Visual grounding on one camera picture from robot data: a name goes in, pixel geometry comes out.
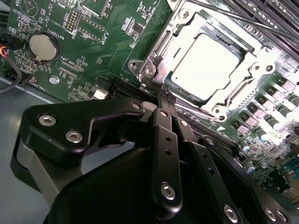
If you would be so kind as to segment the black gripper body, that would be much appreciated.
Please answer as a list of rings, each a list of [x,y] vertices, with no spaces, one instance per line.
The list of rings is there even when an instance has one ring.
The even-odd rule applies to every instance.
[[[49,224],[160,224],[150,207],[152,154],[129,150],[79,179],[56,197]],[[170,224],[216,224],[218,219],[207,190],[191,166],[182,160],[182,209]]]

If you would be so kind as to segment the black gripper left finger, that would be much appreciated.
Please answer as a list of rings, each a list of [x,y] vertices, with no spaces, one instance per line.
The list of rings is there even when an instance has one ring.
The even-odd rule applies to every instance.
[[[147,149],[152,154],[149,206],[152,211],[180,211],[174,127],[165,91],[155,104],[121,97],[36,105],[22,114],[10,167],[51,207],[69,183],[129,150]]]

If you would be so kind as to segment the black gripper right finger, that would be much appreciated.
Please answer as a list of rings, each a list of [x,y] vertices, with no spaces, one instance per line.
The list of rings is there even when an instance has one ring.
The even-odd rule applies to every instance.
[[[290,224],[285,209],[266,192],[213,136],[197,139],[192,127],[177,115],[176,98],[167,92],[180,145],[207,191],[206,224]]]

